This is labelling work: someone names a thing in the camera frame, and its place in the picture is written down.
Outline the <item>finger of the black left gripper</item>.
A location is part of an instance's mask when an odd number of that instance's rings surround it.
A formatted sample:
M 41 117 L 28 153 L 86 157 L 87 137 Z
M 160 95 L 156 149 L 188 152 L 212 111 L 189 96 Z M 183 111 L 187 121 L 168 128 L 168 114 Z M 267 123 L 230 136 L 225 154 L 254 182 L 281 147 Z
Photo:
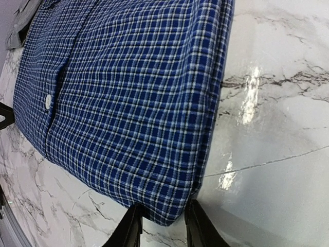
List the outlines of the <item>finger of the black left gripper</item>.
M 0 114 L 5 119 L 1 120 L 0 130 L 7 128 L 9 125 L 15 123 L 13 108 L 0 103 Z

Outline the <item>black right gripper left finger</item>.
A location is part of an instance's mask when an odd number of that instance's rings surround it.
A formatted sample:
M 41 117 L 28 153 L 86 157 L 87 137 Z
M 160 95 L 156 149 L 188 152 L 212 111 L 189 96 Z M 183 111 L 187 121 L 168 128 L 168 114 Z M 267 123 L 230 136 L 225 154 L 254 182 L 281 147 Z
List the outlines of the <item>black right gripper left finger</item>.
M 103 247 L 139 247 L 142 234 L 142 206 L 129 207 Z

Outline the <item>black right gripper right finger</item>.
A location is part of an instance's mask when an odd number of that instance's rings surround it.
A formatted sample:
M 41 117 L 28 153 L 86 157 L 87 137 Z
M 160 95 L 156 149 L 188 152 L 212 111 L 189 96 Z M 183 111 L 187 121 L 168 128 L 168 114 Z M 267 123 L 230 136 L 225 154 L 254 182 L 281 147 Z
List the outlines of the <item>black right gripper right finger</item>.
M 184 214 L 188 247 L 230 247 L 218 233 L 196 199 L 190 199 Z

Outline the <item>blue checked long sleeve shirt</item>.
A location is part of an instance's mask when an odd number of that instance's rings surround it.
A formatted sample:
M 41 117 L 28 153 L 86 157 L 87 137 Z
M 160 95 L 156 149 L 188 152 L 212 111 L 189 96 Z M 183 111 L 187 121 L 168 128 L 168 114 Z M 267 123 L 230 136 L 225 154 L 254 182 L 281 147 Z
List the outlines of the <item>blue checked long sleeve shirt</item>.
M 234 1 L 44 1 L 18 129 L 95 191 L 169 226 L 204 175 Z

